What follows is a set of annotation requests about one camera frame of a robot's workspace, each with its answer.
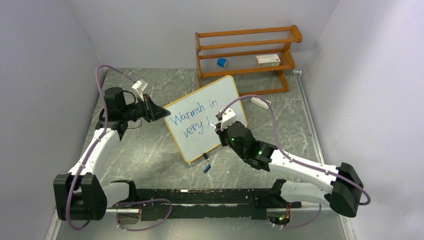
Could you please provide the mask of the yellow framed whiteboard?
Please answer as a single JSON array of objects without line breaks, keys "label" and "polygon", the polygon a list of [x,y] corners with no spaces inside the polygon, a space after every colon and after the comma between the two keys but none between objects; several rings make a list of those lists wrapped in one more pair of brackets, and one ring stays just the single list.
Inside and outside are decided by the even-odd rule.
[{"label": "yellow framed whiteboard", "polygon": [[165,123],[185,162],[190,163],[221,144],[209,123],[216,125],[216,115],[238,97],[234,78],[226,75],[165,106],[170,111]]}]

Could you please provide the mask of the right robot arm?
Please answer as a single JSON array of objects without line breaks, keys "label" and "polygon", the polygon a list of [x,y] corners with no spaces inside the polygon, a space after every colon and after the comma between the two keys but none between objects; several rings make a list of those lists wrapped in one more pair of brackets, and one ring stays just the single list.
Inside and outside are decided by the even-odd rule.
[{"label": "right robot arm", "polygon": [[345,162],[339,166],[327,165],[282,153],[276,145],[255,139],[251,130],[236,120],[232,110],[218,115],[217,119],[215,132],[221,145],[231,148],[243,162],[256,170],[301,180],[300,183],[275,181],[269,197],[275,207],[308,202],[328,205],[345,217],[357,216],[364,184],[352,165]]}]

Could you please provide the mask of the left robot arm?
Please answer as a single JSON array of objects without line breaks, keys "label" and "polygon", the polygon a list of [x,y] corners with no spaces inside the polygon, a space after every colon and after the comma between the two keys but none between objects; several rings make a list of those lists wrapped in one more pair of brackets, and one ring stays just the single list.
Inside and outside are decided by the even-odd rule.
[{"label": "left robot arm", "polygon": [[144,119],[151,123],[171,113],[155,104],[148,94],[134,97],[127,103],[121,87],[104,92],[105,107],[99,114],[93,138],[78,162],[67,174],[59,174],[53,181],[57,216],[62,221],[99,221],[108,208],[121,203],[134,207],[139,200],[132,180],[114,180],[103,186],[99,179],[106,160],[123,139],[129,122]]}]

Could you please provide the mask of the blue marker cap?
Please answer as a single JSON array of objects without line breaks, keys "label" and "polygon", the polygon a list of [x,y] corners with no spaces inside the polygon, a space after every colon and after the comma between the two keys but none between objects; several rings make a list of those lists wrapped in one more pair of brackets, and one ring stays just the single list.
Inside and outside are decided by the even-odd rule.
[{"label": "blue marker cap", "polygon": [[209,170],[211,169],[211,165],[208,164],[205,169],[203,170],[203,172],[206,174]]}]

